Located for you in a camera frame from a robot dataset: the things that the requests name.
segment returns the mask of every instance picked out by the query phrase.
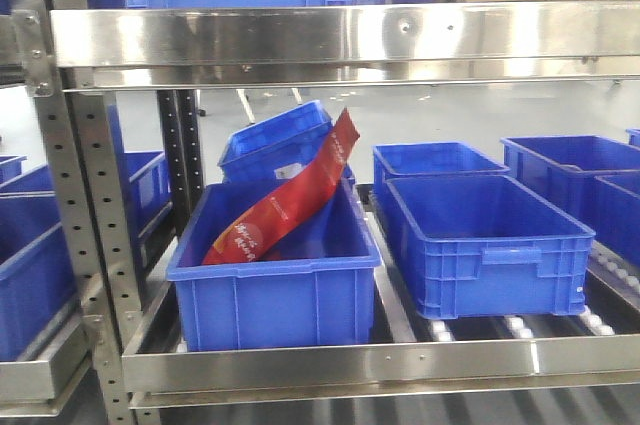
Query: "shelving unit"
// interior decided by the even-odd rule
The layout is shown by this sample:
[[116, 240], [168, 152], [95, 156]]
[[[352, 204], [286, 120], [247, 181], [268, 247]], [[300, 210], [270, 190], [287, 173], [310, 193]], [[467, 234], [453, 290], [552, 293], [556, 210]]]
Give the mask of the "shelving unit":
[[[2, 80], [15, 83], [20, 62], [36, 98], [85, 351], [112, 422], [160, 423], [160, 409], [212, 404], [640, 381], [640, 295], [616, 272], [629, 266], [605, 249], [590, 263], [591, 315], [424, 321], [385, 251], [372, 344], [201, 353], [176, 351], [174, 292], [166, 283], [150, 292], [143, 256], [157, 257], [180, 235], [203, 187], [196, 89], [636, 78], [640, 3], [92, 11], [83, 0], [13, 2], [24, 6], [0, 18], [0, 31], [16, 32], [16, 40], [0, 35]], [[77, 10], [51, 11], [49, 27], [49, 2]], [[157, 91], [173, 222], [159, 229], [153, 253], [141, 253], [124, 206], [116, 90]], [[367, 191], [360, 188], [365, 206]], [[370, 210], [368, 218], [384, 248]], [[72, 317], [51, 346], [61, 336], [79, 340]], [[75, 343], [62, 341], [43, 352], [52, 361], [37, 373], [54, 373], [53, 358]], [[60, 372], [69, 386], [86, 365], [80, 355], [74, 371]], [[5, 368], [27, 376], [35, 366]], [[46, 414], [12, 405], [32, 392], [49, 414], [64, 401], [0, 386], [0, 415]]]

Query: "crate rim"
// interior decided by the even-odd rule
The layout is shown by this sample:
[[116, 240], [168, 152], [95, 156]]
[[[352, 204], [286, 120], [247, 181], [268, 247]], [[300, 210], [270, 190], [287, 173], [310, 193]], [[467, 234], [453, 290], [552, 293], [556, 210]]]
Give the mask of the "crate rim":
[[[391, 148], [391, 147], [406, 147], [406, 148], [418, 148], [424, 145], [462, 145], [463, 147], [466, 147], [468, 150], [476, 153], [477, 155], [479, 155], [480, 157], [484, 158], [485, 160], [487, 160], [489, 163], [492, 163], [493, 165], [495, 165], [495, 169], [486, 169], [486, 170], [457, 170], [457, 171], [446, 171], [446, 172], [412, 172], [412, 173], [401, 173], [401, 172], [397, 172], [395, 170], [394, 167], [392, 167], [389, 162], [387, 161], [387, 159], [382, 155], [381, 153], [381, 149], [384, 148]], [[508, 172], [510, 170], [510, 167], [508, 167], [505, 164], [502, 163], [498, 163], [495, 160], [491, 159], [488, 155], [484, 154], [483, 152], [481, 152], [480, 150], [472, 147], [471, 145], [469, 145], [467, 142], [463, 142], [463, 141], [446, 141], [446, 142], [417, 142], [417, 143], [382, 143], [382, 144], [377, 144], [377, 145], [372, 145], [372, 149], [373, 149], [373, 154], [378, 157], [378, 159], [383, 163], [383, 165], [385, 166], [385, 168], [390, 172], [393, 173], [395, 175], [403, 175], [403, 176], [411, 176], [411, 177], [415, 177], [415, 176], [429, 176], [429, 175], [458, 175], [458, 174], [482, 174], [482, 173], [505, 173]]]
[[[196, 206], [192, 217], [201, 217], [205, 203], [208, 197], [214, 193], [214, 189], [219, 185], [226, 184], [211, 184], [205, 187], [205, 190]], [[354, 210], [358, 210], [356, 220], [359, 223], [359, 228], [364, 231], [364, 241], [367, 248], [367, 255], [358, 255], [350, 257], [330, 257], [330, 258], [317, 258], [317, 259], [298, 259], [298, 260], [278, 260], [273, 262], [250, 262], [250, 263], [228, 263], [221, 265], [198, 265], [194, 267], [179, 267], [179, 257], [183, 255], [185, 248], [190, 242], [189, 238], [194, 234], [197, 220], [190, 220], [187, 225], [182, 239], [178, 243], [178, 247], [173, 253], [169, 265], [167, 266], [167, 280], [171, 282], [181, 281], [195, 281], [195, 280], [208, 280], [213, 278], [250, 278], [250, 277], [268, 277], [275, 275], [294, 275], [294, 274], [310, 274], [314, 272], [332, 271], [332, 270], [356, 270], [356, 269], [371, 269], [382, 264], [382, 256], [378, 245], [373, 239], [373, 235], [369, 226], [364, 219], [362, 209], [357, 205], [354, 192], [348, 182], [345, 179], [340, 180], [339, 185], [343, 192], [347, 195], [347, 198]], [[349, 266], [335, 267], [336, 265], [344, 262], [344, 259], [349, 259]]]
[[129, 177], [129, 182], [130, 183], [135, 182], [142, 175], [148, 173], [149, 172], [149, 168], [155, 167], [160, 162], [162, 162], [164, 160], [164, 158], [165, 158], [165, 152], [159, 151], [159, 150], [147, 150], [147, 151], [138, 151], [138, 152], [129, 152], [129, 151], [127, 151], [127, 152], [125, 152], [125, 159], [126, 159], [127, 156], [130, 156], [130, 155], [138, 155], [138, 156], [148, 155], [149, 157], [155, 155], [155, 157], [152, 160], [150, 160], [148, 163], [146, 163], [144, 167], [142, 167], [136, 173], [131, 175], [131, 177]]
[[[638, 175], [638, 178], [640, 179], [640, 170], [637, 170], [636, 173], [625, 174], [624, 176], [633, 176], [633, 175]], [[614, 189], [624, 193], [625, 195], [633, 197], [636, 200], [640, 200], [640, 193], [633, 192], [633, 191], [629, 190], [628, 188], [623, 187], [622, 185], [618, 185], [617, 183], [614, 183], [614, 182], [611, 181], [611, 180], [616, 179], [617, 177], [620, 177], [620, 176], [621, 176], [621, 174], [618, 174], [618, 175], [601, 175], [599, 177], [596, 177], [596, 180], [601, 182], [601, 183], [603, 183], [607, 187], [614, 188]]]
[[[508, 182], [511, 182], [513, 185], [517, 186], [519, 189], [521, 189], [522, 191], [524, 191], [526, 194], [528, 194], [529, 196], [533, 197], [534, 199], [542, 202], [544, 205], [546, 205], [547, 207], [551, 208], [554, 212], [556, 212], [557, 214], [561, 215], [565, 220], [568, 220], [569, 222], [571, 222], [573, 225], [575, 225], [576, 227], [578, 227], [580, 230], [582, 230], [582, 233], [570, 233], [570, 234], [563, 234], [563, 235], [530, 235], [530, 236], [522, 236], [522, 235], [517, 235], [517, 236], [511, 236], [511, 237], [462, 237], [462, 238], [456, 238], [456, 237], [452, 237], [452, 238], [434, 238], [434, 237], [429, 237], [427, 236], [422, 229], [420, 228], [420, 226], [418, 225], [418, 222], [416, 221], [415, 217], [413, 216], [413, 213], [411, 213], [411, 210], [409, 210], [409, 207], [407, 207], [406, 203], [404, 203], [404, 200], [401, 200], [401, 196], [400, 196], [400, 192], [398, 191], [398, 189], [395, 187], [395, 184], [393, 182], [396, 181], [409, 181], [409, 180], [433, 180], [433, 181], [438, 181], [438, 180], [465, 180], [465, 179], [475, 179], [475, 180], [506, 180]], [[403, 215], [405, 216], [405, 218], [407, 219], [407, 221], [409, 222], [411, 229], [413, 231], [413, 233], [416, 234], [416, 236], [423, 242], [428, 242], [428, 243], [472, 243], [472, 242], [478, 242], [478, 241], [482, 241], [484, 243], [488, 243], [488, 242], [495, 242], [495, 243], [500, 243], [500, 242], [506, 242], [506, 241], [510, 241], [510, 240], [535, 240], [536, 242], [541, 242], [544, 240], [558, 240], [559, 237], [561, 237], [561, 239], [582, 239], [582, 238], [593, 238], [596, 235], [596, 232], [594, 230], [592, 230], [590, 227], [588, 227], [587, 225], [585, 225], [584, 223], [580, 222], [579, 220], [575, 219], [573, 216], [569, 215], [567, 212], [565, 212], [564, 210], [560, 209], [559, 207], [557, 207], [556, 205], [554, 205], [553, 203], [549, 202], [547, 199], [541, 197], [540, 195], [536, 194], [535, 192], [531, 191], [530, 189], [528, 189], [527, 187], [525, 187], [524, 185], [522, 185], [520, 182], [518, 182], [517, 180], [515, 180], [512, 177], [508, 177], [505, 175], [478, 175], [478, 176], [471, 176], [471, 177], [450, 177], [450, 176], [440, 176], [440, 177], [407, 177], [407, 178], [395, 178], [395, 179], [390, 179], [387, 180], [387, 184], [389, 187], [389, 191], [391, 192], [393, 199], [396, 203], [396, 205], [400, 206], [400, 209], [402, 210]]]
[[607, 173], [607, 175], [616, 175], [616, 174], [621, 174], [621, 173], [630, 173], [630, 172], [638, 172], [640, 171], [640, 168], [623, 168], [623, 169], [619, 169], [619, 170], [611, 170], [611, 169], [595, 169], [595, 170], [576, 170], [573, 167], [567, 166], [566, 164], [562, 164], [560, 162], [557, 162], [555, 160], [552, 160], [551, 158], [542, 155], [541, 153], [536, 152], [535, 150], [532, 150], [531, 148], [528, 148], [525, 145], [521, 145], [517, 142], [514, 142], [514, 140], [522, 140], [522, 139], [545, 139], [545, 138], [598, 138], [601, 140], [604, 140], [606, 142], [609, 143], [613, 143], [615, 144], [615, 146], [621, 146], [623, 148], [627, 148], [629, 150], [633, 150], [634, 153], [639, 153], [638, 151], [638, 147], [634, 146], [634, 145], [630, 145], [628, 143], [624, 143], [624, 142], [619, 142], [617, 140], [613, 140], [609, 137], [603, 137], [602, 135], [537, 135], [537, 136], [527, 136], [527, 137], [509, 137], [509, 138], [501, 138], [500, 142], [504, 145], [507, 145], [509, 147], [514, 147], [517, 148], [519, 150], [523, 150], [526, 151], [527, 153], [529, 153], [530, 155], [539, 158], [540, 160], [543, 160], [546, 163], [549, 163], [553, 166], [555, 166], [556, 168], [559, 168], [560, 170], [562, 170], [565, 173], [570, 173], [572, 175], [576, 175], [576, 176], [582, 176], [582, 177], [591, 177], [591, 176], [598, 176], [598, 175], [602, 175], [602, 172], [609, 172]]
[[[0, 198], [20, 198], [20, 197], [0, 197]], [[35, 246], [38, 243], [42, 243], [49, 237], [53, 236], [59, 230], [62, 229], [62, 224], [60, 222], [56, 223], [53, 227], [49, 228], [44, 233], [35, 237], [29, 244], [22, 247], [18, 252], [9, 256], [7, 260], [0, 264], [0, 284], [10, 279], [16, 272], [19, 271], [22, 264], [20, 263], [21, 259], [29, 256], [35, 250]]]

